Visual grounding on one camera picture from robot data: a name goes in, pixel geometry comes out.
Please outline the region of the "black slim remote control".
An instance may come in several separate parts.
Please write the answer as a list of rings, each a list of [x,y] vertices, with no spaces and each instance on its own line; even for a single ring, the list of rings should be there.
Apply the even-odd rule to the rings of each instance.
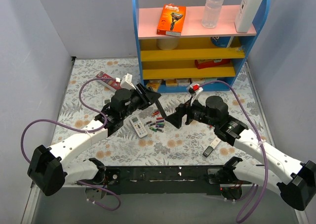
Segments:
[[[164,111],[160,101],[157,100],[155,102],[155,105],[156,105],[157,109],[159,110],[159,113],[160,113],[161,117],[163,117],[163,119],[165,119],[167,117],[167,115],[166,115],[166,112]]]

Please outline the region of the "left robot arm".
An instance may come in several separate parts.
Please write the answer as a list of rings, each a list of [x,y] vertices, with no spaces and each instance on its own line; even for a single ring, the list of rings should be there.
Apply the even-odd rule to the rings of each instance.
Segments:
[[[76,133],[50,147],[37,147],[30,161],[28,176],[46,196],[55,194],[66,183],[86,180],[101,184],[106,170],[101,161],[89,158],[78,165],[70,163],[89,147],[120,129],[133,112],[157,103],[160,97],[160,93],[142,84],[137,84],[135,89],[117,90],[82,133]]]

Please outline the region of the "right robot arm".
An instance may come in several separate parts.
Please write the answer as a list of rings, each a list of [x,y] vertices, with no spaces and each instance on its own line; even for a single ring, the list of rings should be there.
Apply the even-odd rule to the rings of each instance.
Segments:
[[[210,96],[205,105],[197,100],[188,100],[176,107],[165,120],[181,128],[182,118],[186,125],[193,120],[211,125],[214,133],[223,142],[242,150],[261,162],[279,180],[274,186],[280,196],[292,208],[303,211],[316,194],[316,164],[294,159],[277,150],[267,142],[260,142],[256,134],[240,120],[229,115],[228,105],[219,96]]]

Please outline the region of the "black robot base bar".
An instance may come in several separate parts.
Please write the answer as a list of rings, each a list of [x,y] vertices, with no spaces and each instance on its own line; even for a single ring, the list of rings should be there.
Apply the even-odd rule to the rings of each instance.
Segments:
[[[241,198],[245,183],[225,173],[222,166],[110,166],[88,180],[115,194],[222,195]]]

